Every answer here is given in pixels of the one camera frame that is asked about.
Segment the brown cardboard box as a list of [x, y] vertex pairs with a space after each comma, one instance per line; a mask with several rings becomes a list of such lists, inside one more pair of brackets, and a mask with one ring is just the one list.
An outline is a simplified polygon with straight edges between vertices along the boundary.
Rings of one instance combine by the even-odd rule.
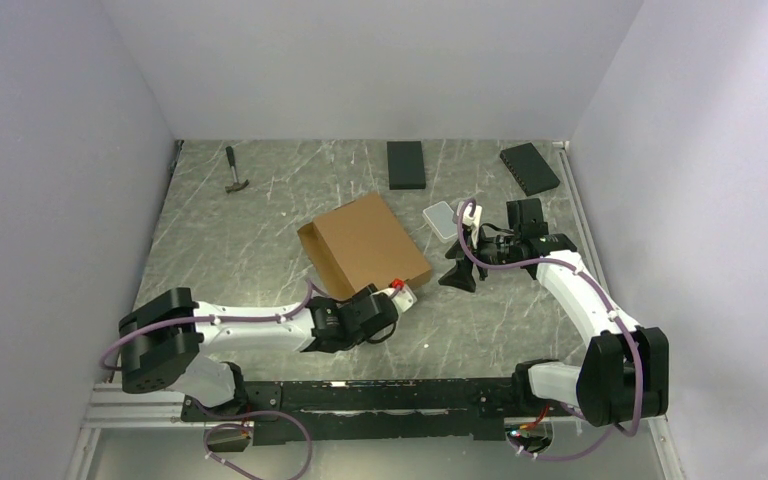
[[315, 217], [297, 230], [325, 291], [347, 299], [368, 285], [427, 284], [432, 266], [378, 193]]

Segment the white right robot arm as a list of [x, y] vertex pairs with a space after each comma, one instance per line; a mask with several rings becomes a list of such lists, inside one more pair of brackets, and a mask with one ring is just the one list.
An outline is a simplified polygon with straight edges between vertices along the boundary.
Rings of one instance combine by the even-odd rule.
[[575, 243], [550, 232], [539, 200], [510, 201], [508, 225], [481, 219], [470, 198], [453, 215], [457, 237], [446, 253], [455, 265], [442, 286], [473, 293], [492, 271], [525, 270], [572, 321], [586, 347], [581, 365], [539, 359], [512, 375], [511, 401], [534, 415], [549, 401], [577, 410], [595, 427], [635, 434], [645, 418], [665, 414], [669, 400], [669, 342], [657, 327], [643, 327], [609, 296], [587, 269]]

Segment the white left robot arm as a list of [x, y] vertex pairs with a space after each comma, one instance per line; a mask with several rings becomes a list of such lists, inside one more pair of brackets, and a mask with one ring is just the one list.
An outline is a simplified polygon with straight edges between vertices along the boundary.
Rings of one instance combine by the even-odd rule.
[[313, 283], [305, 298], [278, 307], [229, 307], [200, 302], [188, 288], [170, 289], [118, 324], [119, 338], [102, 355], [119, 356], [114, 370], [128, 394], [173, 390], [232, 420], [247, 406], [239, 366], [219, 362], [221, 352], [336, 353], [378, 344], [417, 298], [396, 281], [382, 290], [367, 286], [347, 300], [322, 295]]

